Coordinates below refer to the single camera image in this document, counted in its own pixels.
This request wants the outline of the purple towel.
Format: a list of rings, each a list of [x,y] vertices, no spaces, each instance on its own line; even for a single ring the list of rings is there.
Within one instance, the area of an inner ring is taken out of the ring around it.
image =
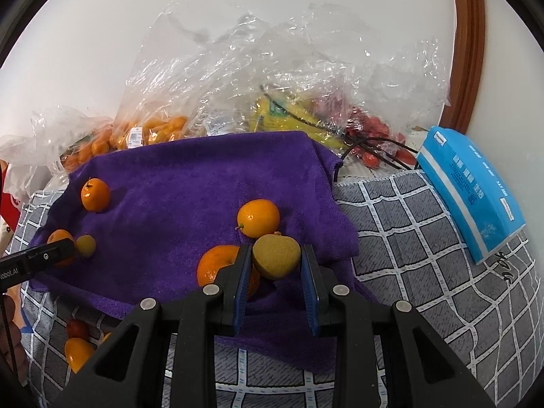
[[[245,243],[240,207],[267,199],[280,211],[281,233],[313,247],[319,264],[360,290],[351,261],[355,226],[335,202],[340,158],[302,132],[188,138],[95,157],[73,172],[33,243],[55,230],[88,234],[88,260],[38,274],[32,287],[125,317],[142,299],[167,303],[197,288],[197,264],[218,245]],[[110,204],[87,211],[80,192],[90,178],[110,187]]]

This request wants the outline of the orange front large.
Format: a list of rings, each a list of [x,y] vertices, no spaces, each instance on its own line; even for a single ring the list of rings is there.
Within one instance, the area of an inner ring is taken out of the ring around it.
[[[218,271],[235,263],[240,247],[235,245],[218,245],[205,252],[197,265],[197,284],[200,287],[215,282]],[[247,298],[254,298],[260,286],[260,274],[252,267]]]

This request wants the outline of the large clear plastic bag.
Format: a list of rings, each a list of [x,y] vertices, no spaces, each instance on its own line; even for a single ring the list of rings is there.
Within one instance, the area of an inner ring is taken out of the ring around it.
[[[224,0],[174,2],[136,56],[114,143],[132,130],[147,144],[302,131],[368,167],[405,167],[410,131],[447,103],[447,68],[434,39],[376,52],[376,34],[340,5],[271,23]]]

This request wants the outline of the small orange mandarin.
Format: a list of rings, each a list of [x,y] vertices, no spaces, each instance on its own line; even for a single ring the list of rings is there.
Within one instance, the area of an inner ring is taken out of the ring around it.
[[[69,338],[65,343],[65,356],[71,371],[78,373],[95,351],[93,343],[78,337]]]

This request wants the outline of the yellow-green small fruit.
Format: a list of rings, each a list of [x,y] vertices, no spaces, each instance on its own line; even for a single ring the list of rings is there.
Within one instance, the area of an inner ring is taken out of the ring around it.
[[[75,240],[75,246],[81,257],[89,258],[96,251],[97,243],[92,236],[85,234]]]

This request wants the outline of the round orange mandarin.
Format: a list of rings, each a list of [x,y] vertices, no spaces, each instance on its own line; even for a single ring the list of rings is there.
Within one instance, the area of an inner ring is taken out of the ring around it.
[[[267,199],[255,199],[244,204],[237,214],[237,230],[251,239],[272,234],[279,228],[280,212]]]

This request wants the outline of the pale green small fruit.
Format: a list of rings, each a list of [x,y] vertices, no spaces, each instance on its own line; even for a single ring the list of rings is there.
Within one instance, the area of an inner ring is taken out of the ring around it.
[[[253,257],[259,274],[271,280],[280,280],[298,266],[302,250],[291,237],[267,234],[254,242]]]

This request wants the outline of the bag of mandarins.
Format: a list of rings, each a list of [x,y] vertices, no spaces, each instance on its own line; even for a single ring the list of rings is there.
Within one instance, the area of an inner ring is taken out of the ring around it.
[[[12,166],[75,170],[91,157],[110,151],[119,124],[58,106],[30,116],[31,135],[1,138],[1,160]]]

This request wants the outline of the small orange kumquat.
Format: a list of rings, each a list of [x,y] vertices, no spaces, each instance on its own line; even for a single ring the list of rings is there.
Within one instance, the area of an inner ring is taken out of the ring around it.
[[[55,268],[66,268],[75,262],[75,239],[70,232],[63,229],[55,230],[47,239],[48,244],[60,243],[54,255]]]

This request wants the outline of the grey checkered star blanket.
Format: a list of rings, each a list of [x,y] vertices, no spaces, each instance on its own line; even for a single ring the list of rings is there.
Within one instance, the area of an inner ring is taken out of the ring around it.
[[[6,254],[27,248],[60,192],[40,192],[23,206]],[[452,217],[420,172],[341,183],[334,197],[360,232],[355,278],[380,302],[417,307],[472,371],[497,407],[543,407],[543,278],[521,231],[495,256],[474,264]],[[68,299],[21,292],[30,331],[29,387],[50,407],[71,371],[65,327],[78,318],[91,342],[116,323]],[[334,373],[315,374],[268,356],[216,343],[218,407],[332,407]]]

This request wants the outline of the red paper shopping bag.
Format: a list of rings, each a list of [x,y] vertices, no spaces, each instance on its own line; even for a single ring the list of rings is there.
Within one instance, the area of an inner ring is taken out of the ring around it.
[[[1,217],[7,226],[15,231],[20,217],[20,203],[5,190],[5,177],[8,164],[1,161]]]

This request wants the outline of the blue tissue pack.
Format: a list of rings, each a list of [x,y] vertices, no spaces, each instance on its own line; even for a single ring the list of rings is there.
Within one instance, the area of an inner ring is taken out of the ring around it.
[[[475,264],[495,255],[526,225],[514,195],[466,135],[434,126],[416,160],[446,204]]]

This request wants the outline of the brown wooden door frame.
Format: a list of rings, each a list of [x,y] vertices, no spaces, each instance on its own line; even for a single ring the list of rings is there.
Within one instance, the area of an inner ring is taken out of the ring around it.
[[[483,68],[486,42],[485,0],[455,0],[456,33],[450,75],[449,104],[440,126],[461,134],[470,124]]]

